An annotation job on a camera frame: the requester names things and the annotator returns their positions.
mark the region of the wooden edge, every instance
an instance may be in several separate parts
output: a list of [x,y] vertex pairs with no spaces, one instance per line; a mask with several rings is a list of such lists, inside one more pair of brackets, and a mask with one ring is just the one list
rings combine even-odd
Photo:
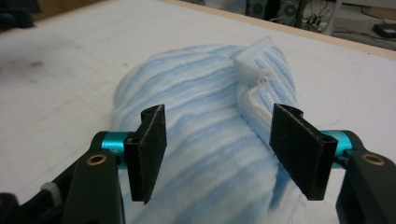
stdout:
[[199,5],[196,5],[196,4],[183,2],[183,1],[179,1],[179,0],[160,0],[160,1],[165,2],[165,3],[169,3],[169,4],[173,4],[173,5],[176,5],[176,6],[180,6],[180,7],[192,8],[192,9],[199,10],[199,11],[202,11],[202,12],[205,12],[205,13],[218,15],[218,16],[221,16],[221,17],[224,17],[224,18],[227,18],[227,19],[241,21],[241,22],[245,22],[245,23],[248,23],[248,24],[257,25],[257,26],[260,26],[260,27],[281,31],[281,32],[288,33],[288,34],[291,34],[291,35],[298,35],[298,36],[302,36],[302,37],[306,37],[306,38],[310,38],[310,39],[315,39],[315,40],[318,40],[318,41],[322,41],[322,42],[326,42],[326,43],[330,43],[330,44],[346,47],[346,48],[349,48],[349,49],[355,49],[355,50],[358,50],[358,51],[361,51],[361,52],[364,52],[364,53],[367,53],[367,54],[373,54],[373,55],[376,55],[376,56],[380,56],[380,57],[396,60],[396,51],[392,51],[392,50],[389,50],[389,49],[381,49],[381,48],[377,48],[377,47],[370,46],[370,45],[364,45],[364,44],[361,44],[361,43],[357,43],[357,42],[353,42],[353,41],[349,41],[349,40],[345,40],[345,39],[336,38],[336,37],[333,37],[333,36],[312,33],[312,32],[306,31],[306,30],[301,30],[301,29],[297,29],[297,28],[294,28],[294,27],[289,27],[289,26],[286,26],[286,25],[277,24],[277,23],[274,23],[274,22],[263,21],[263,20],[251,18],[251,17],[248,17],[248,16],[240,15],[240,14],[236,14],[236,13],[232,13],[232,12],[228,12],[228,11],[223,11],[223,10],[219,10],[219,9],[211,8],[211,7],[199,6]]

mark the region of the white table surface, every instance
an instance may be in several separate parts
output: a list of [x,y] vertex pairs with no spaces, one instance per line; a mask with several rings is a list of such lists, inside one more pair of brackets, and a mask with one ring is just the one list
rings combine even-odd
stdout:
[[[395,52],[169,2],[112,0],[0,35],[0,192],[24,203],[82,155],[109,129],[120,79],[150,56],[268,35],[289,61],[305,119],[351,130],[396,161]],[[332,172],[325,216],[335,216],[342,177]]]

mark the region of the striped cloth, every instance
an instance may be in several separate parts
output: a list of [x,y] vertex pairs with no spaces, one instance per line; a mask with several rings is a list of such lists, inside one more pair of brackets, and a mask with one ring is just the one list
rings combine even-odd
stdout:
[[266,37],[253,46],[198,46],[155,56],[114,97],[112,131],[133,131],[165,104],[168,147],[151,201],[127,223],[287,223],[299,197],[269,147],[273,103],[296,106],[290,70]]

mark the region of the floor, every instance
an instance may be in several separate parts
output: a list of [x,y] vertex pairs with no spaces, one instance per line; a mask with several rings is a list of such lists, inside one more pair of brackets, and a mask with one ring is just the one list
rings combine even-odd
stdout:
[[[234,13],[245,14],[246,0],[184,0],[203,4],[207,7],[219,8]],[[323,16],[322,23],[319,26],[308,26],[303,24],[303,29],[309,29],[311,32],[320,33],[325,27],[325,22],[330,18],[331,10],[333,9],[334,2],[328,2],[325,0],[312,0],[307,4],[304,10],[304,18],[309,18],[311,15],[318,15],[321,10],[329,12],[326,16]],[[376,46],[383,49],[396,50],[396,38],[384,40],[381,36],[377,35],[372,28],[374,24],[380,23],[396,23],[391,20],[380,20],[376,19],[363,13],[367,7],[352,6],[343,4],[340,12],[337,15],[334,24],[334,32],[332,36],[360,42],[362,44]]]

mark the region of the cyan cylindrical joint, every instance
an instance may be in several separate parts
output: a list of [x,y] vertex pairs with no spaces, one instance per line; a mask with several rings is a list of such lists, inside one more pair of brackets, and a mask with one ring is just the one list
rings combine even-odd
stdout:
[[108,132],[102,142],[102,149],[110,150],[119,160],[119,169],[126,169],[123,142],[128,132]]
[[343,131],[339,131],[339,130],[321,131],[321,132],[326,135],[332,136],[338,140],[332,168],[342,168],[343,164],[340,164],[338,161],[347,161],[349,159],[351,151],[353,150],[353,146],[349,140],[349,137]]

